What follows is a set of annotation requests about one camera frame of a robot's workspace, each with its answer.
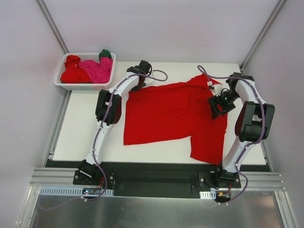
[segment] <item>green cloth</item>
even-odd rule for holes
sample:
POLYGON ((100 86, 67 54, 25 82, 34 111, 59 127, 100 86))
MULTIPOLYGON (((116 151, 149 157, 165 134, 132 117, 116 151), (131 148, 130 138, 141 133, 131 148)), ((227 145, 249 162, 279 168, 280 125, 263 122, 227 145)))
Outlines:
POLYGON ((103 49, 99 53, 99 61, 100 61, 101 57, 108 57, 109 59, 112 59, 111 53, 108 50, 106 50, 106 49, 103 49))

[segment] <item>red cloth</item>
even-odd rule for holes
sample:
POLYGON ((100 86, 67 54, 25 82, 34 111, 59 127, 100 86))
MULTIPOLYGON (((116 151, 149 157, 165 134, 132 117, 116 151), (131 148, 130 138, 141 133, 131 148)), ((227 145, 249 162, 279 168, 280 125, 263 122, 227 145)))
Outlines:
POLYGON ((212 120, 207 77, 150 86, 129 93, 124 145, 153 143, 191 136, 191 157, 218 165, 223 158, 227 115, 212 120))
POLYGON ((100 63, 93 60, 85 60, 79 66, 86 70, 92 83, 108 83, 112 71, 113 60, 108 57, 101 57, 100 63))
POLYGON ((60 80, 64 83, 91 83, 87 72, 79 67, 80 58, 70 55, 66 57, 66 70, 60 80))

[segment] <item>white table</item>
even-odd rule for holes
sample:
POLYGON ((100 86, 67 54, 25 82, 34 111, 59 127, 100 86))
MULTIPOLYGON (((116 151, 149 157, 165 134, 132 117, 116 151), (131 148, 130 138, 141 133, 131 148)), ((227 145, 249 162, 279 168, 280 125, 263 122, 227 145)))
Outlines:
MULTIPOLYGON (((114 86, 130 66, 139 62, 117 62, 111 86, 114 86)), ((159 63, 152 62, 153 69, 165 71, 169 78, 166 82, 153 81, 149 86, 159 86, 176 82, 186 82, 200 74, 198 63, 159 63)), ((203 63, 202 66, 213 76, 225 77, 239 72, 238 64, 203 63)), ((163 78, 159 72, 155 77, 163 78)), ((225 80, 218 80, 228 87, 225 80)), ((98 91, 73 91, 66 110, 60 136, 55 149, 54 161, 82 161, 90 149, 96 128, 95 108, 98 91)), ((125 104, 128 96, 122 100, 122 116, 112 129, 102 154, 106 162, 155 162, 155 163, 204 163, 190 157, 190 137, 164 142, 124 146, 125 104)), ((235 102, 236 108, 228 113, 228 125, 224 141, 224 156, 229 152, 234 139, 234 127, 242 108, 242 102, 235 102)), ((265 165, 261 145, 252 149, 243 164, 265 165)))

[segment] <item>white wall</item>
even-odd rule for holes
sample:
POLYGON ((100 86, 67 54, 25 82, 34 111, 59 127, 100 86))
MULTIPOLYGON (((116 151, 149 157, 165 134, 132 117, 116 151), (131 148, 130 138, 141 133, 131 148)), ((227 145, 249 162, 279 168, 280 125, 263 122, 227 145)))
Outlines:
POLYGON ((34 0, 2 0, 0 15, 0 227, 10 228, 62 102, 52 73, 63 53, 34 0))
POLYGON ((70 52, 119 61, 244 61, 277 0, 45 0, 70 52))
POLYGON ((304 1, 289 0, 246 67, 275 117, 267 140, 275 171, 282 171, 300 227, 304 227, 304 1))

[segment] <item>plastic basket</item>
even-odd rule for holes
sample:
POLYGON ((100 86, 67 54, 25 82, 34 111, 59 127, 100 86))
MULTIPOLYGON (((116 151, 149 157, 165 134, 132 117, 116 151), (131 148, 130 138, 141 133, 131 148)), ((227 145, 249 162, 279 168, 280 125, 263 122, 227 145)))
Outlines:
POLYGON ((66 58, 69 55, 74 55, 80 57, 81 61, 84 60, 94 60, 97 63, 99 63, 99 53, 67 53, 63 55, 61 61, 59 62, 56 72, 55 72, 55 77, 54 77, 54 84, 57 86, 62 86, 67 90, 102 90, 102 89, 109 89, 110 88, 110 83, 112 81, 113 75, 114 75, 114 69, 115 69, 115 64, 116 64, 116 55, 111 53, 112 59, 113 59, 113 64, 112 64, 112 70, 111 70, 111 75, 110 75, 110 80, 105 83, 105 84, 93 84, 93 83, 78 83, 78 84, 70 84, 70 83, 62 83, 60 81, 61 75, 63 72, 66 70, 65 67, 65 62, 66 58))

